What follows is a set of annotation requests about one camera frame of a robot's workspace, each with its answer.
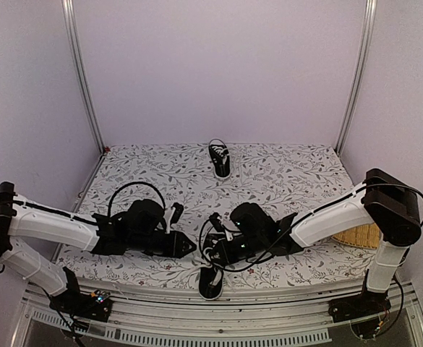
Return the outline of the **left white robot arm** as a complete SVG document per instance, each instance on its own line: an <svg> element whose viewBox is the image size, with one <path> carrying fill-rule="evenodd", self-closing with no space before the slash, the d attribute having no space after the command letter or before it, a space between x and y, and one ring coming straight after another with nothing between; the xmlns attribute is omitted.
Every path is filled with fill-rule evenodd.
<svg viewBox="0 0 423 347"><path fill-rule="evenodd" d="M43 288L72 314L87 308L71 270L51 263L30 247L26 237L77 247L96 255L123 255L128 250L181 259L197 246L172 226L183 212L149 199L135 200L120 213L80 215L28 200L8 181L0 183L0 264Z"/></svg>

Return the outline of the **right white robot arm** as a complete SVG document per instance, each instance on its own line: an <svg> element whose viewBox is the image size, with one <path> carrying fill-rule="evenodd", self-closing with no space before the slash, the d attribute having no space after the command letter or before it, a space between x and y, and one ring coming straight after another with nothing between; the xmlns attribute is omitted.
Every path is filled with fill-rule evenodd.
<svg viewBox="0 0 423 347"><path fill-rule="evenodd" d="M354 299L354 309L368 315L382 301L397 268L411 245L422 235L423 194L386 172L373 168L353 190L302 217L296 213L273 220L258 204L244 202L230 214L237 229L229 236L217 214L209 221L215 235L205 239L202 255L209 265L200 271L199 290L206 299L221 295L224 274L231 265L252 255L280 257L298 253L315 242L352 228L375 225L381 236L375 259L364 280L364 291Z"/></svg>

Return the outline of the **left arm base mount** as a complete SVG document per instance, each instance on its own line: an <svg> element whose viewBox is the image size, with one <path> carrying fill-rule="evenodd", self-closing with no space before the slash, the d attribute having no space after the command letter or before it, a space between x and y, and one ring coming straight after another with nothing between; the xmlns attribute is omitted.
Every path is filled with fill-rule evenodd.
<svg viewBox="0 0 423 347"><path fill-rule="evenodd" d="M67 277L66 290L62 294L51 296L49 307L71 317L108 322L113 306L111 293L98 289L84 294L80 291L76 275L67 267L63 267L63 271Z"/></svg>

